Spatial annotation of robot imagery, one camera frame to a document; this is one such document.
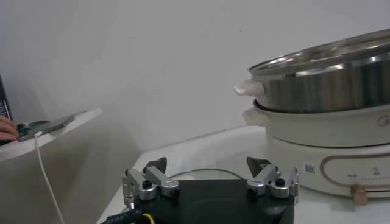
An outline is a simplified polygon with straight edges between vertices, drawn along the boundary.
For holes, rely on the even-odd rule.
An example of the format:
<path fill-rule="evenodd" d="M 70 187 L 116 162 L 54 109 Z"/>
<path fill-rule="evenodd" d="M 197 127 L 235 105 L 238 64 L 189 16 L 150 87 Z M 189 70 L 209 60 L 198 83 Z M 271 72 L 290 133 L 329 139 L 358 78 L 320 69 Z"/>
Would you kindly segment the person's bare hand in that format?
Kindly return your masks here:
<path fill-rule="evenodd" d="M 0 116 L 0 140 L 2 141 L 15 141 L 18 139 L 19 134 L 16 125 L 10 119 Z"/>

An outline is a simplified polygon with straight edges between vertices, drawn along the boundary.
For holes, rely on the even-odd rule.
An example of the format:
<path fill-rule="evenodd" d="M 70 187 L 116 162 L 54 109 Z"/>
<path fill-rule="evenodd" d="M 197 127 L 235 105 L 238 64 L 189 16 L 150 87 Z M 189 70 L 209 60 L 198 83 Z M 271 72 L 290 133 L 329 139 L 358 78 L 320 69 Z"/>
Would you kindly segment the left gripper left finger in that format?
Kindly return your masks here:
<path fill-rule="evenodd" d="M 124 204 L 128 209 L 134 207 L 136 199 L 141 201 L 152 201 L 161 197 L 176 199 L 180 195 L 180 184 L 165 175 L 167 158 L 162 157 L 149 161 L 139 171 L 137 169 L 126 169 L 122 175 L 122 190 Z"/>

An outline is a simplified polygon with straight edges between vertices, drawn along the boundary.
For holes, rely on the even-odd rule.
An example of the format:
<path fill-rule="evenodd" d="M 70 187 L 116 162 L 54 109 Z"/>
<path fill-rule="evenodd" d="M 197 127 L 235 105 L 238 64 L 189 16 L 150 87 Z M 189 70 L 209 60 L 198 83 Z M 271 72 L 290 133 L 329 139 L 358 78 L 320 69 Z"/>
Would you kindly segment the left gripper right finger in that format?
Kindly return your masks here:
<path fill-rule="evenodd" d="M 296 168 L 282 171 L 266 159 L 247 157 L 252 178 L 247 180 L 247 189 L 256 197 L 270 194 L 285 199 L 299 196 L 299 174 Z"/>

